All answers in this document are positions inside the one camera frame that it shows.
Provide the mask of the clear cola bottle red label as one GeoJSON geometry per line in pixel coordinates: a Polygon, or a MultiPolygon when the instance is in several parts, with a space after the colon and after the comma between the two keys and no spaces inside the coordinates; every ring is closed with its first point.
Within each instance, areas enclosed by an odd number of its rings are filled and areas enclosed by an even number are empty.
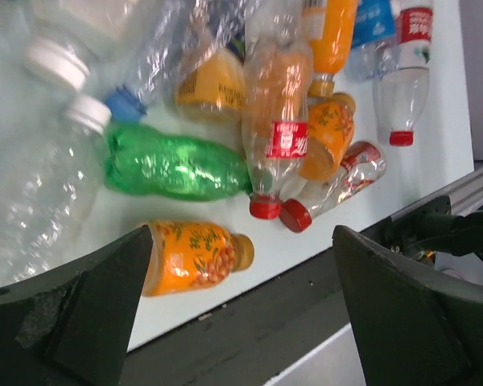
{"type": "Polygon", "coordinates": [[[246,107],[241,129],[250,174],[250,214],[272,220],[281,191],[303,164],[308,149],[308,89],[312,51],[297,18],[264,22],[244,65],[246,107]]]}

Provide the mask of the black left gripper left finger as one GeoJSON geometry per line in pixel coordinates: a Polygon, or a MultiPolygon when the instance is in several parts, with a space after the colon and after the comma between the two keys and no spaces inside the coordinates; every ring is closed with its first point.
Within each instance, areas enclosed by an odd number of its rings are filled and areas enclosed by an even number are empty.
{"type": "Polygon", "coordinates": [[[0,288],[0,385],[116,385],[153,239],[142,226],[0,288]]]}

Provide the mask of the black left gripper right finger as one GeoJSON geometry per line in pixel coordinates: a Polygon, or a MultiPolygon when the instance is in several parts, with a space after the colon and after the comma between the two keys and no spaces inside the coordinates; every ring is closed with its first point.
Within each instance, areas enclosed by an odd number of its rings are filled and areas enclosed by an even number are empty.
{"type": "Polygon", "coordinates": [[[483,385],[483,286],[346,226],[332,238],[368,385],[483,385]]]}

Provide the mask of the orange juice bottle gold cap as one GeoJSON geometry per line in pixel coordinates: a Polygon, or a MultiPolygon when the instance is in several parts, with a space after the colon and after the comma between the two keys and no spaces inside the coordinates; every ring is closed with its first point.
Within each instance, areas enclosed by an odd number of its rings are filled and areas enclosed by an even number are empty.
{"type": "Polygon", "coordinates": [[[253,264],[250,238],[220,225],[167,220],[147,221],[145,225],[151,231],[153,246],[142,288],[144,297],[211,288],[253,264]]]}

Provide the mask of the crushed clear bottle red cap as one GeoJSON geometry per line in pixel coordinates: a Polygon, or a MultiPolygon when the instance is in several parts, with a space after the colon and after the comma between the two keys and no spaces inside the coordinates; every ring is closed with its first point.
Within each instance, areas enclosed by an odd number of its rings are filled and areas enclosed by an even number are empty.
{"type": "Polygon", "coordinates": [[[326,182],[308,182],[294,198],[281,205],[279,219],[301,233],[312,221],[378,181],[386,173],[386,158],[372,142],[354,142],[336,173],[326,182]]]}

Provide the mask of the green crushed plastic bottle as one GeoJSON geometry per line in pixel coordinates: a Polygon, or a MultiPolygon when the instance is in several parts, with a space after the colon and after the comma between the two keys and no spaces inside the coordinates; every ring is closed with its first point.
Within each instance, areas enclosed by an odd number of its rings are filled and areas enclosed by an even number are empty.
{"type": "Polygon", "coordinates": [[[220,143],[120,121],[109,125],[106,141],[109,189],[194,202],[252,192],[246,161],[220,143]]]}

